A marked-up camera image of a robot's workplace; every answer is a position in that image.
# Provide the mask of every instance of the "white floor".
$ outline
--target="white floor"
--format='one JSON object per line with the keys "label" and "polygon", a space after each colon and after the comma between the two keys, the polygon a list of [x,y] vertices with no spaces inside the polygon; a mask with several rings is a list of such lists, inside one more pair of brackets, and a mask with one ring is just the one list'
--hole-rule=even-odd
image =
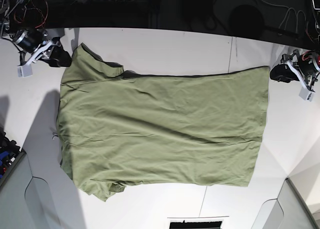
{"label": "white floor", "polygon": [[[71,52],[75,32],[64,33],[62,44]],[[78,43],[125,70],[156,75],[222,74],[273,66],[290,49],[220,35],[121,28],[81,28]],[[8,135],[27,151],[33,176],[48,182],[66,229],[166,229],[168,218],[198,217],[228,217],[224,229],[250,229],[263,203],[277,198],[284,179],[320,136],[319,85],[313,102],[307,102],[298,96],[298,82],[270,81],[267,125],[248,187],[138,185],[102,202],[77,190],[59,167],[59,141],[52,140],[52,133],[64,69],[38,62],[33,76],[18,78],[19,55],[6,41],[0,41],[0,58],[0,119]]]}

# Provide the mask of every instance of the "air vent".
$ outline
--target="air vent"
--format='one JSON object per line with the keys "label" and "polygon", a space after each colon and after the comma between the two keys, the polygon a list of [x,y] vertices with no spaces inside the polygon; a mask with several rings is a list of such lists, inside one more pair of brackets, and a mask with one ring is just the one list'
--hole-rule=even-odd
{"label": "air vent", "polygon": [[221,229],[222,221],[171,222],[170,229]]}

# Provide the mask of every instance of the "white cable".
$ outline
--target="white cable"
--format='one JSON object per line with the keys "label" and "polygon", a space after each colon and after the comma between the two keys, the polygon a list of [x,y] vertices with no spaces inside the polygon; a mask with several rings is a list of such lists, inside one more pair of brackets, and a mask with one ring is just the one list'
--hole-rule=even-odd
{"label": "white cable", "polygon": [[277,4],[272,4],[272,3],[269,3],[265,0],[260,0],[261,2],[263,2],[264,4],[266,5],[269,5],[269,6],[273,6],[273,7],[278,7],[278,8],[285,8],[287,9],[285,15],[284,15],[284,18],[282,20],[282,22],[280,23],[279,25],[279,29],[281,28],[281,26],[283,25],[283,23],[285,22],[284,24],[284,30],[287,28],[287,23],[288,23],[288,20],[289,20],[289,16],[290,16],[290,12],[293,11],[294,14],[295,14],[295,33],[298,33],[298,25],[299,25],[299,13],[302,13],[303,16],[304,16],[304,22],[306,22],[307,20],[307,17],[306,17],[306,14],[303,10],[299,10],[298,12],[293,8],[293,7],[288,7],[286,5],[277,5]]}

